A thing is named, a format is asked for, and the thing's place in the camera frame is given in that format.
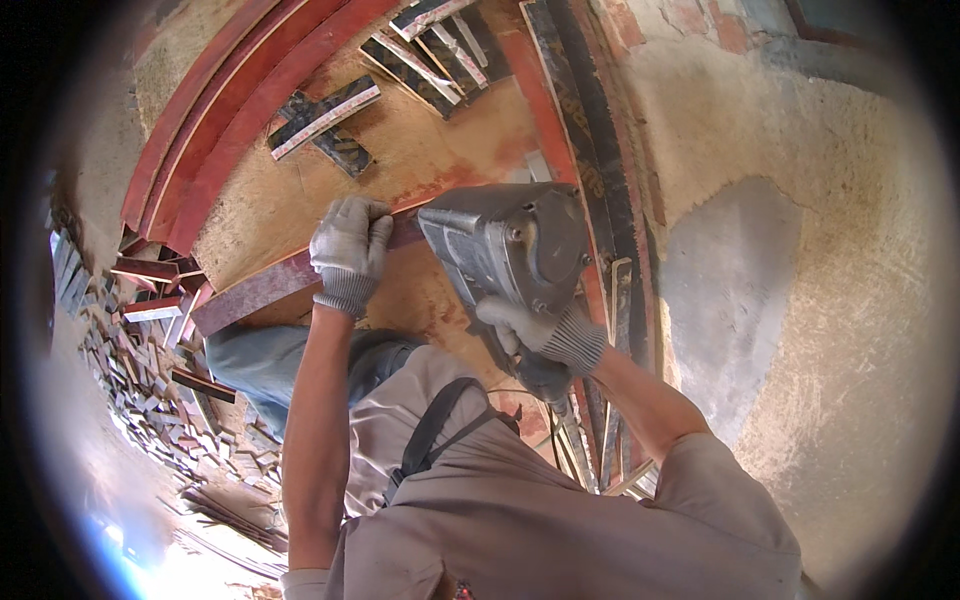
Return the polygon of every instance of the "leg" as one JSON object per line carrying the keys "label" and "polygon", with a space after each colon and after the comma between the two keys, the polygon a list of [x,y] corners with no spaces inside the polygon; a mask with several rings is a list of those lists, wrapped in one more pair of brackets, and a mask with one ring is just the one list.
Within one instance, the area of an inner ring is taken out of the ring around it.
{"label": "leg", "polygon": [[[294,380],[309,327],[249,328],[233,324],[206,338],[206,360],[220,381],[240,390],[283,441]],[[389,329],[357,329],[350,340],[348,406],[386,381],[422,344]]]}

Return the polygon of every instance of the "gray work glove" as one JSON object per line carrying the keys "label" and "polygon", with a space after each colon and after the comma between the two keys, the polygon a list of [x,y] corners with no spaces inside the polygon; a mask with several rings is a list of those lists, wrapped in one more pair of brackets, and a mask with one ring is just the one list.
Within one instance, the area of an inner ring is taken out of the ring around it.
{"label": "gray work glove", "polygon": [[604,327],[591,323],[573,304],[554,317],[488,297],[477,303],[476,315],[496,328],[496,337],[508,354],[515,354],[522,343],[545,358],[568,365],[575,375],[593,371],[607,347]]}
{"label": "gray work glove", "polygon": [[324,280],[313,301],[362,317],[383,275],[393,230],[390,207],[382,202],[357,196],[334,201],[310,240],[310,264]]}

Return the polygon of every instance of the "person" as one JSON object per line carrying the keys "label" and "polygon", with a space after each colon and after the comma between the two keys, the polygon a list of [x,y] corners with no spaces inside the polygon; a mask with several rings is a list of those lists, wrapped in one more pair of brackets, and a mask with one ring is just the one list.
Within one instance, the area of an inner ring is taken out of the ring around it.
{"label": "person", "polygon": [[[335,202],[310,242],[324,290],[309,330],[233,330],[208,340],[215,373],[243,379],[249,365],[247,378],[277,365],[288,373],[289,390],[274,400],[263,390],[276,391],[277,377],[258,391],[284,410],[290,397],[285,423],[274,415],[272,425],[285,426],[286,600],[794,597],[800,547],[770,494],[690,400],[612,348],[603,327],[577,310],[551,317],[487,298],[476,314],[508,350],[522,343],[606,390],[660,466],[652,502],[585,492],[509,420],[491,418],[482,387],[454,356],[411,338],[355,332],[383,274],[391,229],[383,203]],[[230,364],[230,347],[258,335],[282,342],[260,344],[258,367],[249,356]],[[363,355],[374,357],[366,368]],[[366,388],[350,383],[358,372]],[[441,404],[448,416],[425,416]],[[430,427],[436,435],[424,444],[418,429]],[[428,447],[410,469],[417,445]]]}

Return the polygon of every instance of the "wood offcut pile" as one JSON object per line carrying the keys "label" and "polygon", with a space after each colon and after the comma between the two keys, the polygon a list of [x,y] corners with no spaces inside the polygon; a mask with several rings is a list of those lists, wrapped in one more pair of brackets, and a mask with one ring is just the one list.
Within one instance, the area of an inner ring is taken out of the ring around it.
{"label": "wood offcut pile", "polygon": [[[184,326],[192,303],[186,299],[209,286],[195,261],[169,254],[166,260],[128,259],[121,253],[111,273],[94,279],[67,228],[51,234],[51,252],[57,303],[86,326],[79,357],[107,394],[110,418],[124,439],[173,471],[187,513],[285,552],[282,533],[252,524],[202,493],[201,464],[222,469],[227,480],[269,501],[280,490],[280,444],[249,404],[239,435],[220,423],[216,402],[233,404],[236,391],[214,380],[199,334]],[[136,301],[122,300],[115,276],[137,285]],[[174,304],[170,299],[185,310],[145,314],[141,309],[157,300]],[[256,451],[239,449],[238,438]]]}

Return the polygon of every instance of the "gray shirt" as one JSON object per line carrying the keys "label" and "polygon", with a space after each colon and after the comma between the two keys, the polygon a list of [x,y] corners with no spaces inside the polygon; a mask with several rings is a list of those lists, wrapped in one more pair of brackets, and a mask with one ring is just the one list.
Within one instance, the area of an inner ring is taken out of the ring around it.
{"label": "gray shirt", "polygon": [[[469,374],[446,357],[419,348],[374,392],[372,405],[357,405],[354,457],[369,433],[364,426],[379,413],[386,420],[374,429],[397,427],[398,413],[384,398],[398,392],[405,393],[400,414],[409,413],[402,432],[393,432],[402,454],[407,430],[432,395]],[[442,369],[441,358],[453,366]],[[468,391],[460,404],[440,441],[486,400]],[[394,460],[382,460],[377,472],[388,472]],[[356,468],[351,462],[351,480]],[[493,420],[404,481],[391,507],[347,521],[329,570],[298,569],[280,582],[286,600],[444,597],[454,582],[483,600],[791,598],[800,572],[800,547],[770,494],[710,434],[677,441],[655,500],[641,505],[584,492]]]}

